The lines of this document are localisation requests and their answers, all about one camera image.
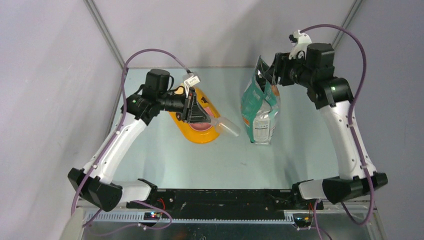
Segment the clear plastic food scoop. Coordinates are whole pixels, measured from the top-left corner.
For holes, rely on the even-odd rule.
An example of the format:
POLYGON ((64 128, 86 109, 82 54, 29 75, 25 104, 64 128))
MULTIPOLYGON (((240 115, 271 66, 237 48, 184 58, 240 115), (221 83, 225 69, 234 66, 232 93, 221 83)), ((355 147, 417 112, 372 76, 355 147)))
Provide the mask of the clear plastic food scoop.
POLYGON ((238 137, 240 135, 240 128, 230 121, 228 118, 220 117, 210 117, 210 124, 215 128, 215 130, 220 134, 227 134, 232 137, 238 137))

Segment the green white pet food bag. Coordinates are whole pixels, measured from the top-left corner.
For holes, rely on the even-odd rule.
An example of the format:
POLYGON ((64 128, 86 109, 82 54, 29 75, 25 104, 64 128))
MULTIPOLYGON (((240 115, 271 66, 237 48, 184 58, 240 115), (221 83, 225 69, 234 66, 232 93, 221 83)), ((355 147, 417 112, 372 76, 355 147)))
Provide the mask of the green white pet food bag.
POLYGON ((269 145, 277 125, 281 97, 275 78, 272 83, 258 82, 260 65, 268 64, 258 57, 253 74, 241 97, 240 112, 250 142, 269 145))

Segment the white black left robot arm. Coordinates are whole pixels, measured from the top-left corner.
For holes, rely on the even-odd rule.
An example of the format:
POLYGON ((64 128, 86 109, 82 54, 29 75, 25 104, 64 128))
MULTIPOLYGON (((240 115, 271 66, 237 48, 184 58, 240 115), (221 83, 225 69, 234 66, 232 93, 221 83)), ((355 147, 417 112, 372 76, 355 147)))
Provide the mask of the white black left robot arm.
POLYGON ((183 76, 183 83, 169 89, 171 74, 163 69, 151 69, 145 83, 128 96, 121 107, 116 129, 112 131, 83 168, 72 168, 67 177, 77 197, 104 212, 110 212, 125 202, 139 201, 145 208, 158 202, 154 185, 145 180, 114 183, 115 172, 136 138, 161 111, 176 113, 187 124, 210 123, 212 118, 199 102, 194 86, 200 83, 196 72, 183 76))

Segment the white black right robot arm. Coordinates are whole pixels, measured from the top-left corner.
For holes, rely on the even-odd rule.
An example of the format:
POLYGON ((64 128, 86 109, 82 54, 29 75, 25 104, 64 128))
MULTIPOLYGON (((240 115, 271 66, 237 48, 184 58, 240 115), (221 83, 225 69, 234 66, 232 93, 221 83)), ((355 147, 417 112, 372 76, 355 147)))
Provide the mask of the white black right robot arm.
POLYGON ((354 113, 349 111, 354 96, 348 81, 334 75, 334 57, 331 44, 311 43, 294 57, 276 53, 265 72, 282 86, 298 84, 307 89, 326 123, 337 157, 338 176, 293 184, 290 201, 297 209, 316 199, 337 204, 388 184, 386 173, 378 172, 367 154, 354 113))

